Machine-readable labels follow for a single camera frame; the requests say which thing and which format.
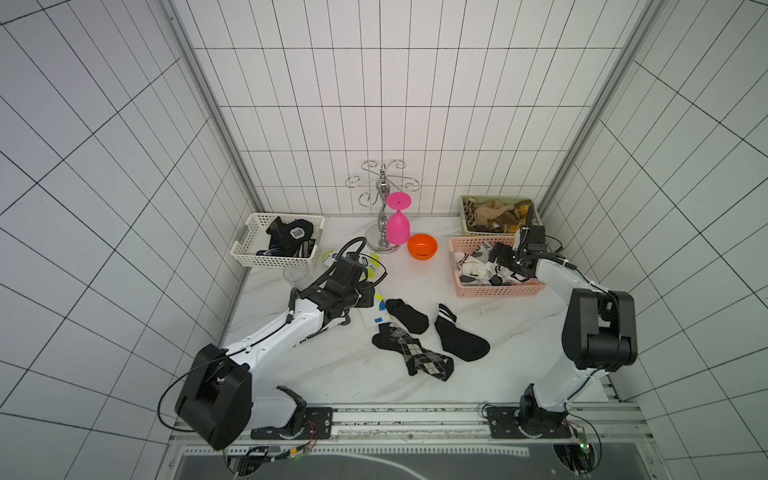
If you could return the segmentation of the chrome cup holder stand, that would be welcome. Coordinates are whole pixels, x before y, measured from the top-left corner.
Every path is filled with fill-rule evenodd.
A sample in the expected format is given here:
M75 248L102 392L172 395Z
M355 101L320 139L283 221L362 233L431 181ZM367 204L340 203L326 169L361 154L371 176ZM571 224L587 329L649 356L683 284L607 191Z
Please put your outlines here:
M361 169L369 174L367 179L361 175L351 175L345 181L350 190L360 189L358 203L376 210L375 223L368 228L365 237L368 247L376 253L392 253L399 245L387 238L387 225L390 215L387 213L389 197L399 193L415 193L421 189L421 182L413 176L403 174L407 164L403 159L365 160Z

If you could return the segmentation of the orange plastic bowl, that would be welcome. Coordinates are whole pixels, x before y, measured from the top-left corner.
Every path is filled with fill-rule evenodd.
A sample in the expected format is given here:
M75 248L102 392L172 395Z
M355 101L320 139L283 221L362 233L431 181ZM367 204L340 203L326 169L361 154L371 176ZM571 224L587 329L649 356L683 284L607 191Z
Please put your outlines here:
M426 261L431 259L438 251L437 240L431 235L418 233L413 235L408 243L407 250L416 260Z

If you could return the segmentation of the green plastic basket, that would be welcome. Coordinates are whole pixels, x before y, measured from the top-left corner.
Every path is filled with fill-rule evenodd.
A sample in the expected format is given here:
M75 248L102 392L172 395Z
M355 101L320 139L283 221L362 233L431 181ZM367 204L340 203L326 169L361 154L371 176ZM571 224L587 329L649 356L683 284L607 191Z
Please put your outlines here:
M467 236L515 236L528 224L542 224L535 203L521 196L462 195L460 217Z

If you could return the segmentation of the white sock yellow blue patches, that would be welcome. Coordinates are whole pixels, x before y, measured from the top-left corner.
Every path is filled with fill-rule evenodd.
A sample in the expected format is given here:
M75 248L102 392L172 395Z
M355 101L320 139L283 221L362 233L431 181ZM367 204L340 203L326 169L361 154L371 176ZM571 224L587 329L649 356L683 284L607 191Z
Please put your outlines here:
M359 299L355 309L360 312L365 327L368 330L373 330L386 322L387 314L385 313L383 297L377 292L377 289L386 277L387 271L376 253L362 252L358 256L358 262L363 266L361 281L364 289L359 291Z

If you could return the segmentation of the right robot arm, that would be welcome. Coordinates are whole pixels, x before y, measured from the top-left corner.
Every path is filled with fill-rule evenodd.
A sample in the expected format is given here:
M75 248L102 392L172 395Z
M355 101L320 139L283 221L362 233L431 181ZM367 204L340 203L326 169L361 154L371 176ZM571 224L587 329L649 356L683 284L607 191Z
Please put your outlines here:
M511 270L544 283L566 303L562 355L544 377L526 388L516 407L483 409L494 438L570 438L567 404L591 382L633 364L638 356L633 297L588 279L575 264L550 250L546 239L530 206L515 241Z

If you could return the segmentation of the aluminium rail frame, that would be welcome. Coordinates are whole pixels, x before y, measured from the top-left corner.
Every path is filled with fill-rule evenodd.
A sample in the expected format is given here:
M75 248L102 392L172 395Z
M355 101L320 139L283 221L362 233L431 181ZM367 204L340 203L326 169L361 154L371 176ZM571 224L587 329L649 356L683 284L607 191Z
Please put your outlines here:
M526 457L534 446L570 446L591 458L591 469L603 472L616 458L611 448L631 444L639 458L625 463L651 479L666 479L650 428L633 402L587 402L567 406L572 437L565 440L493 439L484 406L472 403L398 403L311 405L334 409L329 439L253 440L245 432L223 449L229 457L338 454L371 457L396 454L499 454Z

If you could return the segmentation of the clear drinking glass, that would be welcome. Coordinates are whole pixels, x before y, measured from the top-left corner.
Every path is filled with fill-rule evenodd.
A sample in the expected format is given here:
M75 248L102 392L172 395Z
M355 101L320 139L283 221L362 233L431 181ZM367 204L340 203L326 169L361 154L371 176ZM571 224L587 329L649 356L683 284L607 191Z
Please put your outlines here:
M303 265L289 265L283 269L283 278L293 287L303 288L309 278L309 268Z

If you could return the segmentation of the yellow brown plaid sock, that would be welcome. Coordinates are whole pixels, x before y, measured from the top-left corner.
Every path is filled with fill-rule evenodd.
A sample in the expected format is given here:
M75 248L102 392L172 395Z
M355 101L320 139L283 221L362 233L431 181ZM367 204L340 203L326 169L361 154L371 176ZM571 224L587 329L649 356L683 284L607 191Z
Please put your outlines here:
M515 212L520 226L530 226L536 220L535 205L532 201L519 202L515 205Z

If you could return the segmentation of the white plastic basket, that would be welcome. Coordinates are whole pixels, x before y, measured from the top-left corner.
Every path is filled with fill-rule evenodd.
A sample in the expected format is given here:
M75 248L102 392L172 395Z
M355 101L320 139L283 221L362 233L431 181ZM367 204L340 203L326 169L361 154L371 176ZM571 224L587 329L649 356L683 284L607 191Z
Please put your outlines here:
M259 251L270 248L271 235L268 227L276 219L284 224L290 224L297 220L304 220L313 225L310 240L313 241L312 249L304 257L296 256L271 256L258 255ZM235 240L230 249L230 255L243 267L263 267L281 269L289 263L296 261L313 266L317 257L319 241L322 237L326 218L320 215L290 214L290 213L251 213L245 221L245 233L239 240Z

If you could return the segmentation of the black grey argyle sock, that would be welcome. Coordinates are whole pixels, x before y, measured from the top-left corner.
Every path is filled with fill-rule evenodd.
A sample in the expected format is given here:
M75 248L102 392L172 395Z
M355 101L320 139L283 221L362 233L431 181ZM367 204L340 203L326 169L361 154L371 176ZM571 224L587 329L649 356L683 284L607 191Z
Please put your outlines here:
M454 360L451 357L424 348L418 339L392 323L378 326L372 344L378 349L400 354L410 376L423 372L446 382L454 372Z

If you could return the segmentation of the black sock white logo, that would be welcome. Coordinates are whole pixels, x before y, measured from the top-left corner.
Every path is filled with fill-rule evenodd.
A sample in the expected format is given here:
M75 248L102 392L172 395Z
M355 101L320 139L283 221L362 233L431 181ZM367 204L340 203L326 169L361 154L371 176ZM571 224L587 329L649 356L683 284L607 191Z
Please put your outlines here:
M304 219L285 223L278 217L269 225L267 233L270 235L268 255L295 257L301 246L312 239L314 225Z

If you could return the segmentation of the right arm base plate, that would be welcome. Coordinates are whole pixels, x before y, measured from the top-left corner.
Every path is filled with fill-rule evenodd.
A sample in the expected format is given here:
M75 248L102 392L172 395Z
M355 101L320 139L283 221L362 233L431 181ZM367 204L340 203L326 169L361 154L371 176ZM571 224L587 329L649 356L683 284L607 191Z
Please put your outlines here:
M563 412L535 408L525 416L518 411L518 407L483 407L481 416L486 420L493 439L565 440L572 437Z

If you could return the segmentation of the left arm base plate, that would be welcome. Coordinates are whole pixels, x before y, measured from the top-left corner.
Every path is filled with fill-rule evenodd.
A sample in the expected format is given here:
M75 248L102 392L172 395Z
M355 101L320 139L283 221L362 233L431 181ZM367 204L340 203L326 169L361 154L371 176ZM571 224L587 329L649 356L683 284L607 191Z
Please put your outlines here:
M325 440L331 436L334 409L331 407L298 407L282 426L253 429L253 440Z

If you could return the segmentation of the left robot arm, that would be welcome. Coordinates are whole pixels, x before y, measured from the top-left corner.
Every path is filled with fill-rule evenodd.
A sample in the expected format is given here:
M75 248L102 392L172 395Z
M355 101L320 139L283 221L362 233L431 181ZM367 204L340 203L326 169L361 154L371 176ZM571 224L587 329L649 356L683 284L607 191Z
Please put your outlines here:
M286 439L304 433L306 401L285 386L258 387L257 379L287 350L334 322L347 324L351 310L373 305L380 281L370 281L360 261L366 245L361 236L347 242L314 282L291 289L287 310L261 329L224 348L209 344L198 351L174 410L208 446L221 451L258 429Z

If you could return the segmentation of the pink plastic basket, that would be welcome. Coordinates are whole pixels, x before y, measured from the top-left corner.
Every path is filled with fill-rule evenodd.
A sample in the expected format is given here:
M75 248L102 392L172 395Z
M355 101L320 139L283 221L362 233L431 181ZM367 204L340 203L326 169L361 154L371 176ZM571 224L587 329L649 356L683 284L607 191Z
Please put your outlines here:
M517 279L518 284L511 286L491 287L480 286L470 287L463 286L459 283L459 273L456 267L454 253L472 253L482 243L487 242L491 245L497 242L513 246L515 244L514 236L473 236L473 237L453 237L449 241L450 252L453 258L454 264L454 285L456 287L456 294L459 297L520 297L520 296L535 296L545 288L545 284L536 279Z

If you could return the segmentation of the white sock grey pattern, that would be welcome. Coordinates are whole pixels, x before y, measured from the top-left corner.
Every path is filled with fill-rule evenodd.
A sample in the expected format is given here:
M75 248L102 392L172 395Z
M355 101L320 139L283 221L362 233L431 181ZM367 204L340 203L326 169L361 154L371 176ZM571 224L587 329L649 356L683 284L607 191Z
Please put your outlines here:
M484 242L472 253L454 253L461 285L501 287L519 283L511 270L491 259L495 247Z

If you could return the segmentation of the black white sock pile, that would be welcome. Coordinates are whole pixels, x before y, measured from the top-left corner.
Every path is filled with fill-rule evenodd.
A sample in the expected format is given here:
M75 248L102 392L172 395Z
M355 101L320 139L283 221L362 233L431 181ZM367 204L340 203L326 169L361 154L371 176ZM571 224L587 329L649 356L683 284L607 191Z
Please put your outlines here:
M402 299L388 299L385 301L385 307L387 312L411 334L420 335L429 328L428 317Z

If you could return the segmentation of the black sock white stripes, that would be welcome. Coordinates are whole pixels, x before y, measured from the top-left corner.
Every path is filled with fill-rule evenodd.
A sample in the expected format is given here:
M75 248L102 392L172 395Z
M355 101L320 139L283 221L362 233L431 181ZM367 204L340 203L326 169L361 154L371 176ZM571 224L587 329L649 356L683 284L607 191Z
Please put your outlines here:
M457 326L458 317L444 304L438 305L434 322L443 349L465 362L485 357L491 349L489 342Z

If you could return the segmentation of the pink plastic goblet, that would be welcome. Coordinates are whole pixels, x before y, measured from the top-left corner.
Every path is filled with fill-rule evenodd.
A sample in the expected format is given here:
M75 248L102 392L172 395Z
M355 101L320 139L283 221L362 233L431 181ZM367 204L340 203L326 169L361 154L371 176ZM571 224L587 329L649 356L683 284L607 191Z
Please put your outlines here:
M410 195L404 192L391 193L387 197L386 204L394 211L386 227L386 239L390 244L403 245L409 241L410 222L403 211L408 209L411 203Z

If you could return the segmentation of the tan beige sock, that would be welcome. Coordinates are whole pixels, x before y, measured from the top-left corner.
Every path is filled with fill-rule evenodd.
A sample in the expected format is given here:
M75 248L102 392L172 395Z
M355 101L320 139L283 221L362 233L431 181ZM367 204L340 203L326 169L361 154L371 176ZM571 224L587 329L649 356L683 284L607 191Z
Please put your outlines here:
M515 213L514 204L504 204L491 200L480 204L474 210L472 226L480 231L495 231L514 233L519 226L519 218Z

